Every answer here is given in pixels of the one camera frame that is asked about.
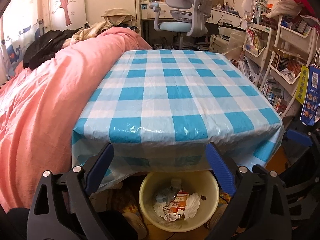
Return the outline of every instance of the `blue seat cushion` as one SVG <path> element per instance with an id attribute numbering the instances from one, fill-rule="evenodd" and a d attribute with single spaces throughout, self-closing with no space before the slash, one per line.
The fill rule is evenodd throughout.
<path id="1" fill-rule="evenodd" d="M 185 22 L 164 22 L 159 24 L 159 29 L 161 31 L 169 31 L 176 33 L 188 33 L 191 30 L 191 23 Z"/>

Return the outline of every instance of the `yellow bag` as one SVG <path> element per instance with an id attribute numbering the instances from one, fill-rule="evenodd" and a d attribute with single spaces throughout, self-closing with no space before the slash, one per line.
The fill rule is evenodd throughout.
<path id="1" fill-rule="evenodd" d="M 308 77 L 309 77 L 309 68 L 307 68 L 306 66 L 302 66 L 299 83 L 298 83 L 298 89 L 296 93 L 296 99 L 302 105 L 304 104 L 304 100 L 306 98 L 307 87 L 308 87 Z"/>

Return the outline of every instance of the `qr code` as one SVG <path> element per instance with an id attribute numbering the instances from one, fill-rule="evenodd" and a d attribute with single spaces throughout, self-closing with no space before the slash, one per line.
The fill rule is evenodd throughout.
<path id="1" fill-rule="evenodd" d="M 317 73 L 312 73 L 312 84 L 314 88 L 318 88 L 318 74 Z"/>

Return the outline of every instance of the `chair armrest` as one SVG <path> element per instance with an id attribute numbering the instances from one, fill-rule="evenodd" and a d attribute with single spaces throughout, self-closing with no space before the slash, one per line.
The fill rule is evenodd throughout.
<path id="1" fill-rule="evenodd" d="M 161 8 L 160 8 L 159 2 L 152 2 L 149 5 L 149 8 L 152 9 L 156 13 L 154 27 L 155 27 L 156 31 L 160 31 L 160 29 L 159 29 L 159 17 L 160 17 Z"/>

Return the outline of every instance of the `black jacket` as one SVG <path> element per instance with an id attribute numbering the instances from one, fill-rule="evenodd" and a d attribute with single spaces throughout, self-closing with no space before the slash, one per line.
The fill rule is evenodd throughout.
<path id="1" fill-rule="evenodd" d="M 48 31 L 27 48 L 23 57 L 23 68 L 34 70 L 45 61 L 53 58 L 62 48 L 64 41 L 78 30 Z"/>

